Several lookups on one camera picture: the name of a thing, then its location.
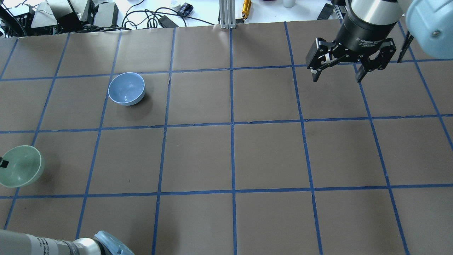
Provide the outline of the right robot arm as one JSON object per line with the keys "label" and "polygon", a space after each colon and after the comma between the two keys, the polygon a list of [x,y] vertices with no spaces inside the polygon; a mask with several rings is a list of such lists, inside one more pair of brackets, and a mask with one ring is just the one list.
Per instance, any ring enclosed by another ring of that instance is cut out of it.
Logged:
{"label": "right robot arm", "polygon": [[314,82],[324,69],[339,63],[361,63],[356,82],[369,72],[385,69],[397,50],[389,34],[401,17],[406,18],[408,31],[398,61],[414,39],[427,55],[452,58],[451,0],[346,0],[345,6],[335,40],[316,38],[306,56]]}

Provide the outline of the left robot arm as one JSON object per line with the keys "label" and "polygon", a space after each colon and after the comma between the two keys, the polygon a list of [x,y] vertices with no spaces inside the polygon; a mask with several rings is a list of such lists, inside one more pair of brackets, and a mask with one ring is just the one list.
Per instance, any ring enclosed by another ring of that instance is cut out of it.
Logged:
{"label": "left robot arm", "polygon": [[[38,159],[13,160],[1,158],[1,168],[13,173],[40,177],[45,161]],[[80,238],[72,242],[14,231],[1,230],[2,255],[134,255],[123,242],[106,231],[99,231],[93,238]]]}

